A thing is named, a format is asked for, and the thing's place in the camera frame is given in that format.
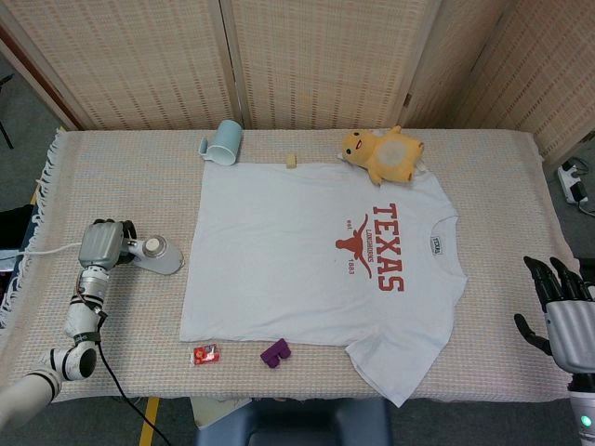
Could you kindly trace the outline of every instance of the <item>beige tablecloth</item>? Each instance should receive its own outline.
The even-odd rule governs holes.
[[[337,163],[345,130],[246,131],[241,162]],[[424,160],[459,211],[458,252],[469,276],[450,343],[417,389],[440,400],[563,397],[568,376],[526,344],[512,315],[545,333],[522,256],[558,256],[576,267],[549,199],[530,135],[506,130],[406,130],[426,144]],[[30,249],[80,241],[95,218],[131,219],[140,238],[165,235],[187,256],[200,202],[210,131],[61,133],[50,151],[39,230]],[[76,249],[32,257],[0,330],[0,385],[18,379],[39,354],[72,340],[62,332],[79,270]],[[366,397],[374,395],[343,348],[292,345],[271,370],[263,342],[220,342],[221,361],[194,367],[179,339],[188,267],[169,277],[132,266],[112,271],[103,348],[128,395],[161,397]],[[115,395],[101,364],[87,380],[66,383],[60,399]]]

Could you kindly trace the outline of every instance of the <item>power strip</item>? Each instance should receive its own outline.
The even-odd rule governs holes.
[[[574,164],[566,162],[558,167],[558,179],[562,185],[566,202],[569,204],[577,204],[579,202],[586,203],[588,201],[585,185],[581,181]]]

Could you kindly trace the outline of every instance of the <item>pikachu plush toy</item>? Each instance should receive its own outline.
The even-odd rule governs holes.
[[[343,159],[366,169],[377,186],[383,179],[411,181],[423,150],[424,143],[403,135],[398,125],[381,137],[356,130],[343,139]]]

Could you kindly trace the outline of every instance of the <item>purple toy block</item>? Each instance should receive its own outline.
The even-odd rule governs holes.
[[[291,350],[283,338],[279,339],[272,346],[260,354],[260,358],[274,369],[279,365],[279,358],[286,360],[291,355]]]

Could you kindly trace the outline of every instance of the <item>red snack packet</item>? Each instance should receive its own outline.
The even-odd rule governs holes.
[[[217,361],[219,361],[219,348],[217,347],[217,344],[210,344],[208,346],[197,347],[194,349],[192,355],[192,362],[194,365]]]

